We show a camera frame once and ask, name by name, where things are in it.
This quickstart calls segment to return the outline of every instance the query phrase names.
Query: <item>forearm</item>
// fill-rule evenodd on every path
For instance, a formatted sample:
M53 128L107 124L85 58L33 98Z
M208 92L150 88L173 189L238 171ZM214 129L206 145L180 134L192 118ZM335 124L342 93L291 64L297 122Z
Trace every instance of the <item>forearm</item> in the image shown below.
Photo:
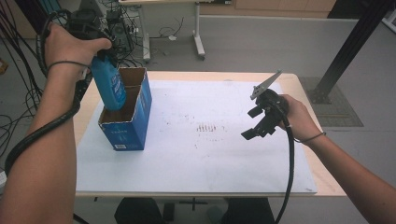
M70 64L51 69L28 134L71 108L76 83L70 75L75 76L79 70L80 67ZM0 209L0 217L6 219L5 223L17 220L21 223L60 223L59 220L71 223L76 188L73 120L68 120L29 146L15 161L7 186L12 188L6 187Z
M396 222L396 189L361 166L326 136L307 144L370 223Z

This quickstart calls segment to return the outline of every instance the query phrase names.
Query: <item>plastic bottle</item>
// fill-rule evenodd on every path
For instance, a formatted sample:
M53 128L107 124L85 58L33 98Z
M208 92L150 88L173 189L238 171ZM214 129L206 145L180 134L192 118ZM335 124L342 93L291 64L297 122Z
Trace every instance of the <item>plastic bottle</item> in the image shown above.
M105 108L120 110L125 104L126 92L118 69L106 56L104 61L93 57L91 70Z

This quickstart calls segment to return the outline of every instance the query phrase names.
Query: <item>hand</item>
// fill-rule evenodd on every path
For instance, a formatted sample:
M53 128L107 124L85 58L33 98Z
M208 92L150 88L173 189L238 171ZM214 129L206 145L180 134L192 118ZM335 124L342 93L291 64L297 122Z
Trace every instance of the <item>hand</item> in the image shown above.
M110 40L106 38L94 40L80 40L70 35L63 27L51 23L49 25L49 36L45 45L45 58L47 66L59 61L74 61L83 64L91 64L93 56L100 49L111 48ZM62 63L55 66L75 66Z
M305 140L321 133L303 103L289 95L282 96L289 104L288 120L295 138ZM279 127L284 129L283 122Z

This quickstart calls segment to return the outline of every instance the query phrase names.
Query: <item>blue box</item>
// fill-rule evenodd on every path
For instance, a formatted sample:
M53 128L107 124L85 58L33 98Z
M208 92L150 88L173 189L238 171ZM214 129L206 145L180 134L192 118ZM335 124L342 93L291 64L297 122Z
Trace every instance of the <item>blue box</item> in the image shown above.
M119 111L104 108L98 123L115 150L143 150L152 101L147 70L120 68L119 71L126 90L125 105Z

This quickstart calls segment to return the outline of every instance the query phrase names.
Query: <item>floor mat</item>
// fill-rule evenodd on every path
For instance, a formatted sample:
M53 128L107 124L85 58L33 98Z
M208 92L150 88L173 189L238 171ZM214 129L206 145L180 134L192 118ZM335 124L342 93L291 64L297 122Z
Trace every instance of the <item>floor mat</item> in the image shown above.
M320 78L318 77L299 77L305 92L313 90ZM322 127L363 127L363 123L349 104L347 98L335 85L329 94L330 104L313 104L312 108L317 115L320 126Z

